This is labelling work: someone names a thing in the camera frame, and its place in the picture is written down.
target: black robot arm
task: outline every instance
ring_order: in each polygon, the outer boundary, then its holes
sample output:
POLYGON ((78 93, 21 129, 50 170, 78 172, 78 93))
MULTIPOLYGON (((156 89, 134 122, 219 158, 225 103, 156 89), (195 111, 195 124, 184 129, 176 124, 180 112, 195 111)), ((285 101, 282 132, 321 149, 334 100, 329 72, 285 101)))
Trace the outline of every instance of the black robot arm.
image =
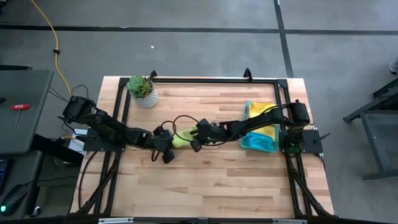
POLYGON ((153 134, 141 128, 129 128, 110 117, 107 112, 97 108, 94 101, 80 96, 72 96, 62 114, 63 118, 60 119, 64 122, 86 124, 107 142, 122 142, 141 149, 166 153, 169 158, 164 160, 165 163, 169 163, 174 158, 174 155, 169 155, 173 141, 172 134, 161 127, 158 127, 153 134))
POLYGON ((194 141, 191 146, 198 152, 202 146, 210 146, 211 143, 237 141, 244 137, 248 132, 272 124, 282 124, 289 127, 285 141, 290 144, 300 144, 303 128, 310 123, 310 118, 305 104, 298 100, 295 103, 277 105, 263 111, 260 115, 244 121, 226 121, 219 124, 209 123, 206 119, 197 124, 197 130, 192 131, 194 141), (283 114, 283 109, 287 108, 292 119, 288 119, 283 114))

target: computer mouse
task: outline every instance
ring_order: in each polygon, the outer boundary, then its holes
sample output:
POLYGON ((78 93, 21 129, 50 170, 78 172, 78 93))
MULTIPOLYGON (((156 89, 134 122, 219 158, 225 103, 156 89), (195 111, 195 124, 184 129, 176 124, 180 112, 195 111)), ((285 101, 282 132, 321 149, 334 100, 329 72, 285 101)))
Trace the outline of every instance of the computer mouse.
POLYGON ((24 199, 24 197, 26 196, 27 192, 27 186, 24 184, 18 184, 13 187, 1 202, 1 215, 8 217, 14 214, 14 212, 18 210, 19 205, 21 204, 22 199, 24 199))

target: blue container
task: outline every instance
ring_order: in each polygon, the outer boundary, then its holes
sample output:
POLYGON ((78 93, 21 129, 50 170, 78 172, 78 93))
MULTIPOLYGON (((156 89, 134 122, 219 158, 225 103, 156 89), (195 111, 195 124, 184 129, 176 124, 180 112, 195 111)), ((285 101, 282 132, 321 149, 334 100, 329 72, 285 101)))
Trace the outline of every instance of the blue container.
MULTIPOLYGON (((249 118, 249 107, 251 101, 245 102, 244 119, 249 118)), ((265 134, 249 132, 241 140, 241 147, 243 149, 254 149, 262 152, 277 152, 279 150, 279 130, 280 125, 274 124, 275 128, 275 141, 265 134)))

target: yellow cable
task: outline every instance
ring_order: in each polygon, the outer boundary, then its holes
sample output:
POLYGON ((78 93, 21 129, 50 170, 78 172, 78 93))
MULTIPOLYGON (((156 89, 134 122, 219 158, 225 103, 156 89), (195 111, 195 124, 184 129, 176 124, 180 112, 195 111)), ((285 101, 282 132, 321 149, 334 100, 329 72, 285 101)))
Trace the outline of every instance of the yellow cable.
MULTIPOLYGON (((58 49, 58 37, 57 37, 57 33, 55 33, 55 30, 54 30, 54 28, 53 28, 52 25, 51 25, 51 22, 49 21, 49 19, 47 18, 47 16, 45 16, 45 14, 42 12, 42 10, 40 9, 40 7, 36 4, 36 2, 35 2, 34 0, 30 0, 30 1, 33 3, 33 5, 35 5, 36 9, 39 10, 39 12, 41 13, 41 15, 44 17, 44 19, 47 21, 47 23, 48 23, 49 26, 51 27, 51 30, 52 30, 52 32, 53 32, 53 34, 54 34, 54 36, 55 36, 55 50, 58 51, 58 50, 59 50, 59 49, 58 49)), ((57 69, 58 74, 61 76, 63 82, 64 82, 65 85, 67 86, 69 95, 72 96, 72 92, 70 91, 68 82, 67 82, 66 79, 63 77, 63 75, 62 75, 60 69, 58 68, 58 53, 56 53, 56 52, 55 52, 55 68, 57 69)))

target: succulent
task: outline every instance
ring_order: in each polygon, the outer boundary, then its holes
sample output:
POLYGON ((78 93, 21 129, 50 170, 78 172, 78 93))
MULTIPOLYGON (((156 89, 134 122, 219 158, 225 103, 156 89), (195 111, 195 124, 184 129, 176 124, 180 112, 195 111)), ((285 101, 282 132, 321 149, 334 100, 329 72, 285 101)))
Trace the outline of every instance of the succulent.
POLYGON ((154 86, 150 79, 146 77, 131 77, 127 83, 127 89, 136 98, 145 98, 154 89, 154 86))

